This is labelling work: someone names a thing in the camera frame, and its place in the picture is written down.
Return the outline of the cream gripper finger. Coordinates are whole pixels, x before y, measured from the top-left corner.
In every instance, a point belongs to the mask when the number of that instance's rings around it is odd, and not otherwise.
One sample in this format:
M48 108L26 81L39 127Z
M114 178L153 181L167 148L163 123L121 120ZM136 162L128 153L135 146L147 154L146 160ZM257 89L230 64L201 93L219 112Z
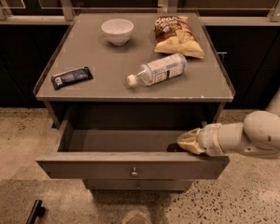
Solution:
M186 133L179 135L176 139L178 145L193 154L200 155L204 153L204 149L198 143L198 134L201 129L196 128Z

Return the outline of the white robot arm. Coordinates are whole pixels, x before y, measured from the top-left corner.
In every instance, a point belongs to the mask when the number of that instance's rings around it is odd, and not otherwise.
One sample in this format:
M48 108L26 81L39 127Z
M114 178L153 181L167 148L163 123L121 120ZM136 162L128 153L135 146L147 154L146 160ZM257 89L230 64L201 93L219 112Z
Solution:
M265 111L248 114L243 122L212 123L181 134L176 142L193 154L211 157L239 153L250 157L280 155L280 88Z

